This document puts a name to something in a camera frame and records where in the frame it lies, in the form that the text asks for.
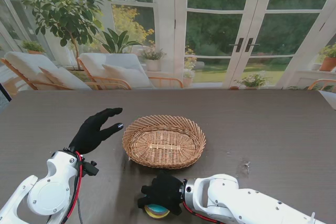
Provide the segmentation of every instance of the sponge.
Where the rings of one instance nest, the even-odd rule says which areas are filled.
[[[155,204],[145,206],[145,211],[150,217],[154,219],[161,219],[169,214],[168,209]]]

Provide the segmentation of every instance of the dark wooden table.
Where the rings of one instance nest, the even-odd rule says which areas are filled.
[[[122,114],[106,126],[153,114],[194,120],[207,144],[191,167],[174,170],[180,179],[226,173],[305,214],[336,220],[336,112],[322,95],[293,90],[176,91],[24,91],[0,114],[0,206],[31,174],[44,177],[46,160],[68,146],[90,115],[121,106]],[[129,161],[122,132],[86,155],[100,169],[85,177],[80,191],[84,223],[157,223],[136,206],[140,189],[157,174]],[[242,162],[250,162],[249,172]],[[22,208],[19,216],[45,223]],[[74,212],[71,223],[79,223]],[[205,223],[185,211],[161,223]]]

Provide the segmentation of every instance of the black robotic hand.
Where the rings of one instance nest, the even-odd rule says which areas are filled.
[[[146,194],[145,197],[138,199],[138,207],[144,208],[145,205],[156,204],[167,208],[171,213],[179,215],[182,210],[180,203],[182,203],[180,189],[183,183],[177,178],[160,172],[152,181],[151,186],[143,186],[141,192]]]
[[[123,128],[122,123],[116,123],[109,128],[100,130],[109,117],[118,115],[121,112],[122,108],[105,109],[87,118],[71,141],[69,148],[74,149],[73,151],[78,151],[80,154],[92,152],[100,145],[101,141],[106,140]]]

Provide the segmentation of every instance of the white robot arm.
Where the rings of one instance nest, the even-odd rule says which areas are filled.
[[[183,197],[190,213],[214,223],[325,224],[316,220],[314,213],[307,216],[253,189],[239,189],[236,178],[226,174],[185,180]]]
[[[48,174],[45,178],[38,180],[31,175],[17,187],[0,210],[0,224],[27,224],[17,215],[17,208],[24,198],[33,213],[49,216],[47,224],[64,222],[72,207],[70,178],[77,175],[81,179],[84,174],[95,175],[98,172],[94,162],[79,161],[79,158],[71,152],[55,152],[47,161]]]

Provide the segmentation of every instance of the oval wicker basket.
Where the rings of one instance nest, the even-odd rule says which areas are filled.
[[[179,169],[199,159],[205,146],[205,135],[187,118],[152,115],[139,118],[128,126],[122,145],[138,164]]]

